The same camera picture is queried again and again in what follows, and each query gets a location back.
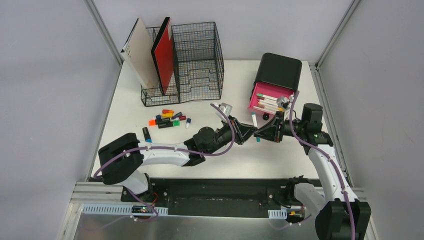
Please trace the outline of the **blue cap white marker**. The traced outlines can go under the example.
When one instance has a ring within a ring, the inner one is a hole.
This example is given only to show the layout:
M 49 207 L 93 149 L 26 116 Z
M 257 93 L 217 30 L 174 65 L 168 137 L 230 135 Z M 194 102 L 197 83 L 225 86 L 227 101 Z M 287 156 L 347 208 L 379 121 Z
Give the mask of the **blue cap white marker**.
M 188 129 L 190 124 L 191 124 L 192 119 L 191 118 L 187 118 L 186 119 L 186 124 L 185 124 L 185 128 Z

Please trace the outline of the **orange cap black marker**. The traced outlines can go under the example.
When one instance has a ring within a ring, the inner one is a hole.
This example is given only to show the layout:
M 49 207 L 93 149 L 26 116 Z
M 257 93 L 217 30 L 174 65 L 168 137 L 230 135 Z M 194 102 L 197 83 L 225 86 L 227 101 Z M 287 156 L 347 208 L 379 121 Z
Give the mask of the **orange cap black marker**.
M 148 122 L 148 125 L 149 126 L 155 126 L 155 125 L 160 125 L 160 124 L 167 123 L 167 122 L 170 122 L 170 121 L 171 121 L 170 118 L 151 119 Z

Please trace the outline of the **black blue marker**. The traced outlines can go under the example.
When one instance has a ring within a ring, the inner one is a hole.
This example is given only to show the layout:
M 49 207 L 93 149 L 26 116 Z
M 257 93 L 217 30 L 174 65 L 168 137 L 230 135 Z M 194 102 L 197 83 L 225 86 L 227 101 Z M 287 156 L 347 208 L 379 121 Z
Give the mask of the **black blue marker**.
M 152 138 L 151 138 L 149 129 L 147 127 L 143 127 L 142 128 L 142 133 L 143 133 L 144 140 L 146 142 L 148 142 L 148 143 L 151 143 L 152 142 Z

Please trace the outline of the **black pink drawer unit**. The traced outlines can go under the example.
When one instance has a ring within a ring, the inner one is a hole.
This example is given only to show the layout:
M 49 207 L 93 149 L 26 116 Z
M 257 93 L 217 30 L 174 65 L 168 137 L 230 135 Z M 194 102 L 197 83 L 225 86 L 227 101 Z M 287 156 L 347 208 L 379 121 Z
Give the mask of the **black pink drawer unit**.
M 253 110 L 253 107 L 258 104 L 256 94 L 268 95 L 277 99 L 294 94 L 299 87 L 302 65 L 302 62 L 295 58 L 270 52 L 264 53 L 253 82 L 248 111 L 263 114 Z

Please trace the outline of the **red brown cap marker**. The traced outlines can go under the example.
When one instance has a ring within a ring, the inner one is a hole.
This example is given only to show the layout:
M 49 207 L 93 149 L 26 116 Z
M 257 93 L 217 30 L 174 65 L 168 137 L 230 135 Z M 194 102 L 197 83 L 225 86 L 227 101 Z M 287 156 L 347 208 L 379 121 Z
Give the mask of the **red brown cap marker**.
M 278 107 L 278 104 L 268 98 L 258 98 L 258 102 L 262 105 L 269 105 L 269 106 L 275 106 Z

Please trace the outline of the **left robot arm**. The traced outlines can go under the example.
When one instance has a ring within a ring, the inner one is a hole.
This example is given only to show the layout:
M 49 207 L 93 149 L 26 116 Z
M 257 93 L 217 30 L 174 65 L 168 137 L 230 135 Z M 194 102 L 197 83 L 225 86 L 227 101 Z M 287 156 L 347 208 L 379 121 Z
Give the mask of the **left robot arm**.
M 152 198 L 153 189 L 148 174 L 140 172 L 139 167 L 193 167 L 203 163 L 206 157 L 224 155 L 233 144 L 242 145 L 257 130 L 228 116 L 221 128 L 203 127 L 192 138 L 176 144 L 141 141 L 135 133 L 126 133 L 98 150 L 100 168 L 93 176 L 105 185 L 126 187 L 144 203 Z

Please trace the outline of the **yellow cap white marker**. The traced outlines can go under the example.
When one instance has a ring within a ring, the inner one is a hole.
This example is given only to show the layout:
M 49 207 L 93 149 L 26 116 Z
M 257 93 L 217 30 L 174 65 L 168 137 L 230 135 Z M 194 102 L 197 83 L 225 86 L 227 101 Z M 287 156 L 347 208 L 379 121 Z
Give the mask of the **yellow cap white marker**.
M 267 108 L 267 107 L 262 108 L 262 107 L 259 107 L 259 106 L 254 106 L 253 108 L 260 110 L 262 112 L 269 113 L 270 115 L 274 115 L 275 112 L 284 112 L 284 110 L 282 108 Z

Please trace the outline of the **white A4 folder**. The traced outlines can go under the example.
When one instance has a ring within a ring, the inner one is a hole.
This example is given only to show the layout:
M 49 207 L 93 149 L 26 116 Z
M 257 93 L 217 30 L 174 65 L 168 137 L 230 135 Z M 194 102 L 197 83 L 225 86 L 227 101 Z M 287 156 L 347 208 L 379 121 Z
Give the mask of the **white A4 folder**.
M 138 18 L 120 52 L 133 75 L 145 89 L 159 84 L 159 77 L 151 50 L 153 41 L 143 21 Z

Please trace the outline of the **brown cap white marker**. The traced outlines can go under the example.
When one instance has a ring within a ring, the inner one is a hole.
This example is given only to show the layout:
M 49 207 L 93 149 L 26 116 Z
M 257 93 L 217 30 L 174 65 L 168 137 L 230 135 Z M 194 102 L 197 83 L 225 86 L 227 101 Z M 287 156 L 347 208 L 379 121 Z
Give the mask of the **brown cap white marker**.
M 262 109 L 264 112 L 270 112 L 273 114 L 273 112 L 276 111 L 282 111 L 283 109 L 276 106 L 266 105 L 266 104 L 257 104 L 257 106 L 254 106 L 257 109 Z

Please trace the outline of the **yellow highlighter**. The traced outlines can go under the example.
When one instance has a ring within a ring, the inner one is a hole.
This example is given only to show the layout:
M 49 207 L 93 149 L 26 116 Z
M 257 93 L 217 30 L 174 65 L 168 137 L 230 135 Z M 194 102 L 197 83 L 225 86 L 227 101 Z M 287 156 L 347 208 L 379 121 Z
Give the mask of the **yellow highlighter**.
M 172 118 L 173 116 L 174 116 L 174 114 L 173 114 L 173 113 L 171 113 L 171 112 L 163 113 L 163 114 L 161 115 L 161 117 L 162 117 L 162 118 Z

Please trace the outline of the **teal cap white marker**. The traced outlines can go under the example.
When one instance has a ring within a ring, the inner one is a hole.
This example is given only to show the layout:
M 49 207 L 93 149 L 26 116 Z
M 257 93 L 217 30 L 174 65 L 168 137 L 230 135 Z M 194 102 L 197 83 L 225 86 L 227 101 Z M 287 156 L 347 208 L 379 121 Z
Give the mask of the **teal cap white marker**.
M 251 118 L 252 118 L 253 126 L 255 128 L 258 128 L 258 122 L 257 122 L 257 117 L 256 117 L 256 113 L 255 112 L 252 112 L 251 113 Z M 256 137 L 256 141 L 259 143 L 261 140 L 260 140 L 259 137 Z

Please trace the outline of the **green cap black marker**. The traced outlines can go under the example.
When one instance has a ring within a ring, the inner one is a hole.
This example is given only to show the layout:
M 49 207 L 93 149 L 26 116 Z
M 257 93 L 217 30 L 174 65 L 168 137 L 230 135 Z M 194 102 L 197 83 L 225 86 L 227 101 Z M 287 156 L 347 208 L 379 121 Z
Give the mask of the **green cap black marker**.
M 177 127 L 177 126 L 180 126 L 179 120 L 166 121 L 166 122 L 162 122 L 162 123 L 158 124 L 159 129 L 171 128 L 171 127 Z

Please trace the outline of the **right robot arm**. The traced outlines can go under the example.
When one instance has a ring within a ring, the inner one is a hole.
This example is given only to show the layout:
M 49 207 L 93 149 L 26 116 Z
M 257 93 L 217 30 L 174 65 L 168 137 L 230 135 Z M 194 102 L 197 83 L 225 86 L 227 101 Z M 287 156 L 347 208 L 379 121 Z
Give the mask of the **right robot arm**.
M 279 143 L 284 136 L 294 137 L 303 147 L 318 174 L 323 194 L 303 177 L 292 177 L 286 186 L 272 193 L 272 201 L 286 209 L 303 205 L 314 219 L 320 240 L 363 240 L 371 217 L 371 207 L 360 201 L 337 163 L 334 143 L 323 128 L 323 107 L 303 106 L 301 119 L 284 118 L 278 111 L 254 136 Z

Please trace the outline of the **red A4 folder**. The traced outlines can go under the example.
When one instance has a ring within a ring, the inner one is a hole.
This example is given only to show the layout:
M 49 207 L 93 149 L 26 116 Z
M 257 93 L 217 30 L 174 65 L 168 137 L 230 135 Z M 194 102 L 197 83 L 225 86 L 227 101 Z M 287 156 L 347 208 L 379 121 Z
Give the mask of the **red A4 folder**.
M 151 55 L 159 79 L 160 91 L 165 95 L 174 73 L 174 40 L 171 18 L 162 22 L 153 43 Z

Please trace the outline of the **purple cap white marker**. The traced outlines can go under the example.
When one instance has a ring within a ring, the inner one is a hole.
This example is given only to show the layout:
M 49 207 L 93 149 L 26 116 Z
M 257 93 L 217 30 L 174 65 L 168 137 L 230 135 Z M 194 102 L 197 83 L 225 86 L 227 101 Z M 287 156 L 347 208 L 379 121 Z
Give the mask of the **purple cap white marker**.
M 263 106 L 267 106 L 268 108 L 279 108 L 279 106 L 276 103 L 272 103 L 272 102 L 268 102 L 268 101 L 264 101 L 264 100 L 259 100 L 258 104 L 263 105 Z

